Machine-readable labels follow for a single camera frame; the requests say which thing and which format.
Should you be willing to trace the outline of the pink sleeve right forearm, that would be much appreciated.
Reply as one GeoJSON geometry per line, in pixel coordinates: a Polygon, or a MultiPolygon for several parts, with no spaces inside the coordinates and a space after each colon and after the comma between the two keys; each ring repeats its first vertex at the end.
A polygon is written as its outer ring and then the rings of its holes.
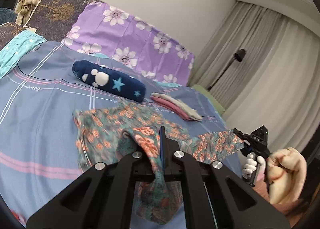
{"type": "Polygon", "coordinates": [[[309,206],[299,198],[306,180],[306,160],[299,151],[289,147],[272,153],[267,160],[258,157],[257,162],[262,170],[253,190],[294,226],[309,206]]]}

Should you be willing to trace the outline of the right white gloved hand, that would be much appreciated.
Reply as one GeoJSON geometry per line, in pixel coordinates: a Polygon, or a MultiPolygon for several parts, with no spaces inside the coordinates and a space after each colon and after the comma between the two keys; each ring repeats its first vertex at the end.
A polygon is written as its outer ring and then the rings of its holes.
{"type": "Polygon", "coordinates": [[[257,170],[257,166],[260,165],[257,171],[257,181],[263,180],[265,175],[266,161],[262,156],[255,156],[253,153],[249,153],[246,157],[246,162],[242,169],[242,176],[245,179],[250,179],[253,172],[257,170]]]}

